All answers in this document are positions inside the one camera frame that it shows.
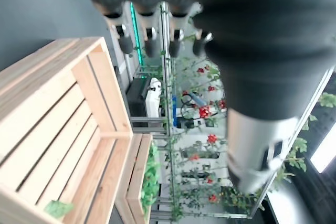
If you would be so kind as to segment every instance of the wooden planter box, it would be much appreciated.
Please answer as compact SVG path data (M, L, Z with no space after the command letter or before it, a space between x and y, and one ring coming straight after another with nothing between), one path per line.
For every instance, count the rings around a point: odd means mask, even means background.
M103 38L56 40L0 72L0 223L108 223L132 135ZM57 220L51 200L74 209Z
M152 134L135 134L131 150L122 175L115 205L124 224L148 224L150 209L145 216L141 205L141 189L148 154L152 143Z

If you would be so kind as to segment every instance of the green led light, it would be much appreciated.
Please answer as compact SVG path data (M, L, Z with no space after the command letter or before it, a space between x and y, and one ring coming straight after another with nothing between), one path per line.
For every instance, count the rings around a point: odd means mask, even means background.
M133 27L134 27L134 34L135 34L135 43L137 44L137 50L138 50L138 57L139 57L139 64L142 65L142 55L141 55L141 47L140 47L140 41L139 41L139 33L138 33L138 25L135 17L135 10L133 3L131 3L131 14L132 14L132 20L133 20Z

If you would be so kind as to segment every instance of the small green plant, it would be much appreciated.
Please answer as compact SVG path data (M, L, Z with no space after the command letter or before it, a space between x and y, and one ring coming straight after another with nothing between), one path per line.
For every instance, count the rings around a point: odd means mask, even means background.
M155 161L158 149L152 145L146 164L146 171L143 178L141 190L141 204L145 216L148 215L150 207L156 202L156 196L159 192L159 168L160 165Z
M46 213L55 218L60 218L66 215L71 210L73 210L73 204L66 204L57 200L52 200L51 202L49 202L49 204L44 209Z

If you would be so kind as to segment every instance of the light fixture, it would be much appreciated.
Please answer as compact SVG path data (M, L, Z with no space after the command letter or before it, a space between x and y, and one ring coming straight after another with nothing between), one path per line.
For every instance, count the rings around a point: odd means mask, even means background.
M134 27L135 43L136 43L136 46L137 46L138 57L139 57L139 64L142 65L143 61L142 61L140 41L139 41L138 25L137 25L137 21L136 21L136 14L135 14L135 9L134 9L133 3L131 3L131 15L132 15L132 21L133 21L133 27Z
M336 124L331 128L325 136L320 146L310 158L310 161L315 166L319 173L322 173L325 168L336 156Z

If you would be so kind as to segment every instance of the gray wall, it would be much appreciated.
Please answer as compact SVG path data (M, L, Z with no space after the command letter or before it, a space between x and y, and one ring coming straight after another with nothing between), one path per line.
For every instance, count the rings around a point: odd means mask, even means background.
M91 0L0 0L0 70L57 38L104 36L116 64L110 32Z

